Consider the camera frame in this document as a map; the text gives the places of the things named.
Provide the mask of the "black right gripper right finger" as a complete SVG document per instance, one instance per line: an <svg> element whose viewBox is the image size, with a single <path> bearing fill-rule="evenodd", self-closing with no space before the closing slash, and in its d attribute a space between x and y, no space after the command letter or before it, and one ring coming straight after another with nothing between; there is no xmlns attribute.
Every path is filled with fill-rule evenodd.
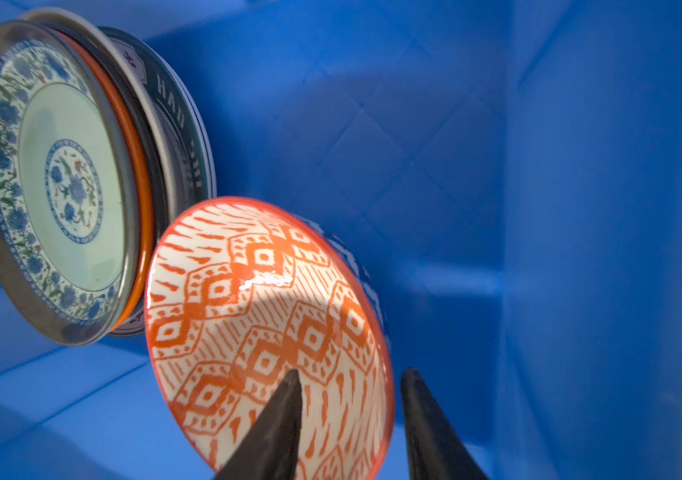
<svg viewBox="0 0 682 480"><path fill-rule="evenodd" d="M402 374L400 390L410 478L488 480L417 369Z"/></svg>

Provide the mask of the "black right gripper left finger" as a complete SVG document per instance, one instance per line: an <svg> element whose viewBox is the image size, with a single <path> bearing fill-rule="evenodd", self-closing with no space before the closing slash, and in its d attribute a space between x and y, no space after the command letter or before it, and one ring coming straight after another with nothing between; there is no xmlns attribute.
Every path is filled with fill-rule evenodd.
<svg viewBox="0 0 682 480"><path fill-rule="evenodd" d="M294 479L302 410L300 375L296 369L292 369L215 478Z"/></svg>

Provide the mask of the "red patterned small bowl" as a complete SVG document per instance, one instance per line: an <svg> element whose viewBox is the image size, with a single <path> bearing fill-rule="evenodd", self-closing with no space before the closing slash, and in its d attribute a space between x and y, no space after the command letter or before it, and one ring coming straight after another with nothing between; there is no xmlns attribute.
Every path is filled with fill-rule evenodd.
<svg viewBox="0 0 682 480"><path fill-rule="evenodd" d="M185 437L220 471L296 370L300 479L372 479L391 441L389 340L366 270L315 223L255 199L182 213L146 284L148 351Z"/></svg>

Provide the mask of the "orange plate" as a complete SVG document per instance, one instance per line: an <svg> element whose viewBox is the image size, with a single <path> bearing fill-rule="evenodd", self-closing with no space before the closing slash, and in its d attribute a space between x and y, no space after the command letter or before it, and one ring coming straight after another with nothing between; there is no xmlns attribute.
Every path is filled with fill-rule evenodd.
<svg viewBox="0 0 682 480"><path fill-rule="evenodd" d="M120 332L120 328L124 324L129 324L131 321L143 317L145 284L157 233L154 196L147 168L146 150L139 129L141 123L136 123L134 119L135 108L132 92L124 85L108 61L99 52L87 47L85 40L75 33L67 33L63 27L53 27L53 31L74 48L99 81L117 116L130 155L140 215L138 265L128 305L109 335L114 337L134 336L142 333L143 330L125 333Z"/></svg>

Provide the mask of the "white plate green rim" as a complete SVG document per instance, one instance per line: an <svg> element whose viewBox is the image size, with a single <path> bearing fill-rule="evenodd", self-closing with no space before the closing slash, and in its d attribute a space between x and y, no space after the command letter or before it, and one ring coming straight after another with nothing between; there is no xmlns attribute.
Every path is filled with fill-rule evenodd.
<svg viewBox="0 0 682 480"><path fill-rule="evenodd" d="M171 224L189 207L217 196L214 159L202 116L187 87L162 56L125 31L106 26L101 30L154 102L163 139L171 151L173 178L164 182Z"/></svg>

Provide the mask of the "green blue floral plate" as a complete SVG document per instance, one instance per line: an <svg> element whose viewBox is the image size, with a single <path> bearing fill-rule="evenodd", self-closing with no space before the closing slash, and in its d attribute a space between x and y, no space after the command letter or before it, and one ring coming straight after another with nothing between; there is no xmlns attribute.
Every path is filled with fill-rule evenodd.
<svg viewBox="0 0 682 480"><path fill-rule="evenodd" d="M0 284L68 346L100 340L138 267L132 161L102 85L73 46L32 22L0 24Z"/></svg>

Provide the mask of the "cream yellow plate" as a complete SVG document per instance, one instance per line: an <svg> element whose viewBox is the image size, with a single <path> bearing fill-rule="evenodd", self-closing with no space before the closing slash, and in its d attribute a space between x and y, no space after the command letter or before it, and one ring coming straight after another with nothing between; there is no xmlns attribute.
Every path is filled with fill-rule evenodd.
<svg viewBox="0 0 682 480"><path fill-rule="evenodd" d="M156 232L162 235L173 220L197 199L186 144L177 114L186 120L179 105L175 82L165 73L160 59L135 36L109 26L95 26L83 17L55 7L33 9L23 20L61 32L85 48L111 75L124 92L136 116L139 138L148 142L147 164L155 193Z"/></svg>

